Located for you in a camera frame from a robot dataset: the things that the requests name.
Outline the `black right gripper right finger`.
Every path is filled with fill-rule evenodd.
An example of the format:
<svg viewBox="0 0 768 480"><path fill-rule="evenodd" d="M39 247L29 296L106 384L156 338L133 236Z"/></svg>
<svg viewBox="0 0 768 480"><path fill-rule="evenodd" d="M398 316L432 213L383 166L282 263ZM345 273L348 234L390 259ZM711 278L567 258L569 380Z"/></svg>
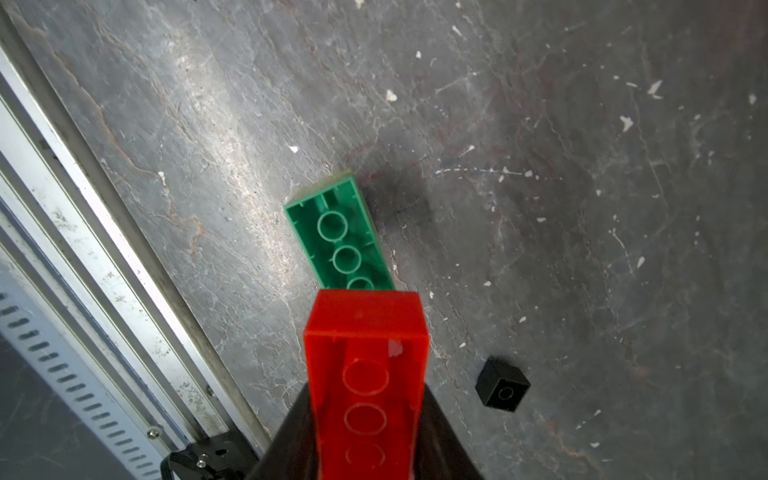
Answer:
<svg viewBox="0 0 768 480"><path fill-rule="evenodd" d="M428 386L424 387L413 470L415 479L483 479Z"/></svg>

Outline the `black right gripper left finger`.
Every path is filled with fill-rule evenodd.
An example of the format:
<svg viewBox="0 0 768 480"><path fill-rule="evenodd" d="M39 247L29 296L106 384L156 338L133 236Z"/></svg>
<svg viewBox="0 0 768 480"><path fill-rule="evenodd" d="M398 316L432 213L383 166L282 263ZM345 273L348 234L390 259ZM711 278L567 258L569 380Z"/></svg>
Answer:
<svg viewBox="0 0 768 480"><path fill-rule="evenodd" d="M305 384L248 480L316 480L318 453L309 385Z"/></svg>

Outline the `red lego brick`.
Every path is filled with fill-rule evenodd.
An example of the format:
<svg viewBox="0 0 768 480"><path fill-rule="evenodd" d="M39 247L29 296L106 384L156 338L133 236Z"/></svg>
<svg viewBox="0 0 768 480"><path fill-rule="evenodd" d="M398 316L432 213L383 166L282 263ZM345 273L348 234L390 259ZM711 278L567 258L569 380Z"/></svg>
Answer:
<svg viewBox="0 0 768 480"><path fill-rule="evenodd" d="M303 341L320 478L411 478L430 344L420 296L321 290Z"/></svg>

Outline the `dark green lego brick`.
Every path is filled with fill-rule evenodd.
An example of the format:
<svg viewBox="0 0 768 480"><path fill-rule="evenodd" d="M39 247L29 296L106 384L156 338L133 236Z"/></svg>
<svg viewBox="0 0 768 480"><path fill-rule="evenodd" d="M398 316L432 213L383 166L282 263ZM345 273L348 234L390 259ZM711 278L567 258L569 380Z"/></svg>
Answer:
<svg viewBox="0 0 768 480"><path fill-rule="evenodd" d="M284 211L321 288L395 288L352 172L327 177L299 190Z"/></svg>

